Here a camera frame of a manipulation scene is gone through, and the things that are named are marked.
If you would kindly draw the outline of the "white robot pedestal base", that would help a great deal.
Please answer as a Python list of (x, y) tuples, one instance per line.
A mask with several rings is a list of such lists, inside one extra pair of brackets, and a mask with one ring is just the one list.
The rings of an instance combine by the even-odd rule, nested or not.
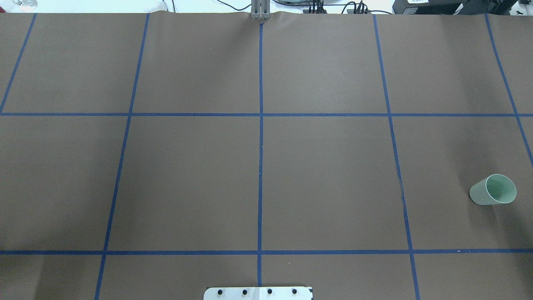
[(312, 300), (311, 287), (213, 287), (204, 292), (204, 300)]

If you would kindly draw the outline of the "brown paper table cover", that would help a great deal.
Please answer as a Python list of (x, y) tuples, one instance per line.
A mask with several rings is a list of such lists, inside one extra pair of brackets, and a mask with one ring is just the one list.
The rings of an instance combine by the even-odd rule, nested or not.
[(532, 17), (4, 13), (0, 170), (2, 300), (531, 300)]

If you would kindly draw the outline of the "aluminium frame post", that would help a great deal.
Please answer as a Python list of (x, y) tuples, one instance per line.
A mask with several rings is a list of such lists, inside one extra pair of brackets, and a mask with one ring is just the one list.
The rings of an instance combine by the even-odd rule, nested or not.
[(270, 0), (251, 1), (251, 19), (268, 20), (271, 17)]

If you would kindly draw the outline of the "green plastic cup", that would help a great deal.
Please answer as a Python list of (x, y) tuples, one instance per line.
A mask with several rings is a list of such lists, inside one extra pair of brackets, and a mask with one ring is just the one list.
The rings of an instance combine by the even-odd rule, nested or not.
[(517, 189), (506, 175), (495, 173), (474, 184), (468, 194), (478, 205), (500, 205), (512, 203), (516, 199)]

